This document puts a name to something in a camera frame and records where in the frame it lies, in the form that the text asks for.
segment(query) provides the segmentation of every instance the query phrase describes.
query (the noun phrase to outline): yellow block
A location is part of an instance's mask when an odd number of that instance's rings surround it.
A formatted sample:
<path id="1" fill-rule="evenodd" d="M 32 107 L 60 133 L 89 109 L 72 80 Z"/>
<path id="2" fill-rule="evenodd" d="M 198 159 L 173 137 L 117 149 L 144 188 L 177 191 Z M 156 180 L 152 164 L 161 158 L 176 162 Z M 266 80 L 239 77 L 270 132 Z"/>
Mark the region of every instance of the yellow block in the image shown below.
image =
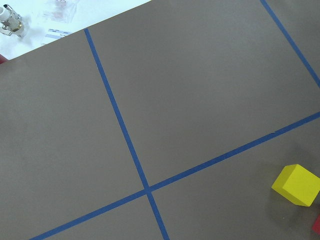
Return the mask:
<path id="1" fill-rule="evenodd" d="M 288 165 L 283 168 L 272 189 L 295 205 L 310 207 L 320 191 L 320 178 L 299 164 Z"/>

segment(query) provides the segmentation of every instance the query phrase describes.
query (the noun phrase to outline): cube's top face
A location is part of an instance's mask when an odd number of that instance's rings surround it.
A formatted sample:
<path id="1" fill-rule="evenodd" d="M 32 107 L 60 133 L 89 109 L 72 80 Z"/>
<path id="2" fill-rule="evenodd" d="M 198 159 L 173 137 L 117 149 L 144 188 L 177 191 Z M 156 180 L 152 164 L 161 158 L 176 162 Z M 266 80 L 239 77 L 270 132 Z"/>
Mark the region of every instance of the cube's top face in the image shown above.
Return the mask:
<path id="1" fill-rule="evenodd" d="M 295 164 L 283 189 L 306 204 L 312 203 L 320 191 L 320 178 L 299 164 Z"/>

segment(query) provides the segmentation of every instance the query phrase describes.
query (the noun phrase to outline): dark red object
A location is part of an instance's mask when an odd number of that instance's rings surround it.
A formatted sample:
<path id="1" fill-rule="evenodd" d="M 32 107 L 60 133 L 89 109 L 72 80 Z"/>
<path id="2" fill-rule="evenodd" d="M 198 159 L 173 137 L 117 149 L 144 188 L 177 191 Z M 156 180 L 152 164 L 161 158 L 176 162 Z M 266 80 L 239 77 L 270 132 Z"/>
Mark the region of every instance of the dark red object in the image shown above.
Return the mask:
<path id="1" fill-rule="evenodd" d="M 8 61 L 4 56 L 0 54 L 0 64 L 3 64 L 4 62 Z"/>
<path id="2" fill-rule="evenodd" d="M 320 234 L 320 215 L 315 220 L 312 230 L 315 231 L 317 234 Z"/>

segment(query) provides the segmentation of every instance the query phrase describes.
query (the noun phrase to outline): white cap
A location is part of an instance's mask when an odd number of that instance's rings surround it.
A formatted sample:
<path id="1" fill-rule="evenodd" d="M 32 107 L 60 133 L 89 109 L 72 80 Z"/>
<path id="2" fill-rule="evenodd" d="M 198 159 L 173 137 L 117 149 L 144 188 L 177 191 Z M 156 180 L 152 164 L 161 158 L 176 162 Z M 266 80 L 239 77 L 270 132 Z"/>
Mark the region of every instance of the white cap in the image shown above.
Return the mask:
<path id="1" fill-rule="evenodd" d="M 10 17 L 10 12 L 8 9 L 0 6 L 0 21 L 4 22 Z"/>

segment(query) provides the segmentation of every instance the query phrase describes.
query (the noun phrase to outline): cube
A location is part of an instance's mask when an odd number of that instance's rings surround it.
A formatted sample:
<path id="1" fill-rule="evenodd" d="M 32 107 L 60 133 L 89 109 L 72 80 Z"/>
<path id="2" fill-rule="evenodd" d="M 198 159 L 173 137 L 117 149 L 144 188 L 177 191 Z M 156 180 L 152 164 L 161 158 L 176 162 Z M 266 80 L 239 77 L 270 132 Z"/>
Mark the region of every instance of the cube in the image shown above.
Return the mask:
<path id="1" fill-rule="evenodd" d="M 288 165 L 271 188 L 293 204 L 309 207 L 320 191 L 320 178 L 299 164 Z"/>
<path id="2" fill-rule="evenodd" d="M 312 230 L 315 231 L 317 234 L 320 234 L 320 215 L 315 220 Z"/>

